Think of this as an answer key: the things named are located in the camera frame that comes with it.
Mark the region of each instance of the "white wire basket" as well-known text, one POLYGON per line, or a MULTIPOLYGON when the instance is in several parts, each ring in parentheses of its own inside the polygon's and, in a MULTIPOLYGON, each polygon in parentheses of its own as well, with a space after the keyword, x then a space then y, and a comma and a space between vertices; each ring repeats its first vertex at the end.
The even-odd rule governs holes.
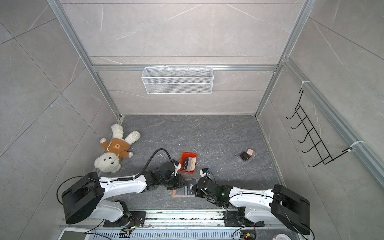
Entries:
POLYGON ((212 93, 212 67, 146 67, 141 76, 148 94, 212 93))

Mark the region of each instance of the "black wire rack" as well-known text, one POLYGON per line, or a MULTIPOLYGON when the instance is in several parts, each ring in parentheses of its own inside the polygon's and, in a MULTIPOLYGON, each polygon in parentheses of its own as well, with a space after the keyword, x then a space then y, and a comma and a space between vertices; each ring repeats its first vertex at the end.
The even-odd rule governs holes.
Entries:
POLYGON ((295 115, 297 115, 297 116, 300 118, 301 122, 299 123, 299 125, 297 125, 297 127, 291 127, 291 128, 292 128, 292 129, 296 129, 296 128, 298 128, 301 124, 303 124, 305 130, 307 131, 307 134, 305 135, 304 140, 303 140, 303 141, 298 141, 298 142, 299 142, 299 143, 303 143, 303 142, 307 139, 307 137, 309 136, 310 139, 311 139, 311 141, 312 141, 312 143, 313 143, 313 147, 311 147, 308 151, 305 151, 305 152, 302 151, 302 152, 303 152, 303 153, 306 153, 306 152, 311 151, 313 148, 315 148, 316 151, 317 151, 317 153, 318 153, 319 156, 320 156, 320 159, 321 159, 320 162, 318 162, 317 164, 315 164, 315 165, 313 165, 313 166, 309 166, 309 165, 308 165, 308 167, 316 167, 316 166, 319 165, 320 163, 323 163, 324 165, 326 165, 326 164, 332 162, 333 160, 335 160, 336 158, 338 158, 338 157, 340 157, 340 156, 342 156, 342 155, 348 153, 348 152, 349 152, 348 150, 351 150, 351 149, 352 149, 351 147, 349 147, 349 148, 343 150, 342 153, 341 153, 339 156, 337 156, 337 157, 332 157, 332 156, 331 156, 331 154, 329 153, 329 151, 328 151, 327 147, 325 146, 323 140, 321 139, 320 135, 318 134, 317 130, 315 129, 315 127, 313 126, 311 120, 309 119, 308 115, 305 113, 304 109, 303 109, 303 108, 301 107, 301 105, 300 105, 300 100, 301 100, 301 97, 303 96, 303 89, 302 89, 302 88, 300 89, 299 93, 301 93, 301 95, 300 95, 300 98, 299 98, 299 102, 297 103, 297 105, 296 105, 296 107, 295 107, 295 113, 294 113, 290 118, 287 118, 287 119, 292 119, 295 115), (302 118, 302 117, 299 115, 299 113, 297 112, 299 109, 301 109, 301 110, 303 111, 305 117, 302 118), (308 119, 309 123, 311 124, 311 127, 307 127, 307 126, 305 126, 305 124, 304 124, 304 120, 305 120, 305 119, 308 119), (320 139, 320 141, 318 141, 317 143, 315 143, 315 142, 313 141, 313 138, 312 138, 311 135, 310 135, 310 132, 312 132, 312 131, 314 131, 314 132, 317 134, 318 138, 320 139), (319 144, 322 144, 322 145, 324 146, 325 150, 327 151, 327 154, 328 154, 328 155, 325 156, 325 158, 323 158, 323 157, 321 156, 320 152, 319 152, 319 149, 318 149, 318 147, 317 147, 319 144))

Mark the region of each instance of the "floor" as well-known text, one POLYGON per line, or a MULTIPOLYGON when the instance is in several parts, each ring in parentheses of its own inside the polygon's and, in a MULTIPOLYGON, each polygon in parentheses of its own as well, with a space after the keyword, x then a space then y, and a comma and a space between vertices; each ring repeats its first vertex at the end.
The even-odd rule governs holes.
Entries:
MULTIPOLYGON (((208 167, 220 185, 245 189, 270 189, 279 184, 276 170, 254 116, 125 116, 122 123, 124 137, 137 130, 141 138, 132 145, 134 156, 123 159, 119 172, 104 176, 128 176, 138 173, 158 148, 168 150, 171 157, 181 160, 183 152, 194 152, 197 157, 195 174, 208 167), (256 158, 244 162, 238 155, 251 148, 256 158)), ((153 170, 167 161, 159 152, 147 170, 153 170)), ((215 208, 200 198, 172 198, 172 191, 159 187, 154 191, 125 194, 112 200, 124 200, 130 209, 156 208, 215 208)))

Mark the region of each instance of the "white teddy bear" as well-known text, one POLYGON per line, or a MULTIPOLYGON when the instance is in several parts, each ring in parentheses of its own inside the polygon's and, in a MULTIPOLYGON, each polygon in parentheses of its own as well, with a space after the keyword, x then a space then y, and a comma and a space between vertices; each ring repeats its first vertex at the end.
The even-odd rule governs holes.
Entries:
POLYGON ((133 157, 133 152, 129 152, 128 150, 131 145, 140 138, 140 133, 133 131, 123 139, 122 135, 124 131, 120 124, 114 124, 111 128, 113 139, 111 142, 108 142, 105 138, 100 140, 105 152, 95 160, 94 165, 102 172, 115 173, 120 170, 120 162, 123 158, 133 157))

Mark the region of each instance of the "red tray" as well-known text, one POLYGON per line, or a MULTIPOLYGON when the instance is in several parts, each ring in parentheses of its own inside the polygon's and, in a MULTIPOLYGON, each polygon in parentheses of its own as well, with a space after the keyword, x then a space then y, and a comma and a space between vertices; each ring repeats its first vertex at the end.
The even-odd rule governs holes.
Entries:
MULTIPOLYGON (((180 163, 181 166, 183 166, 184 159, 187 158, 187 157, 195 157, 196 158, 196 164, 197 164, 197 154, 189 153, 189 152, 184 152, 183 155, 181 156, 181 163, 180 163)), ((193 170, 192 172, 186 172, 186 171, 181 171, 181 169, 180 169, 179 172, 188 173, 188 174, 194 174, 195 170, 193 170)))

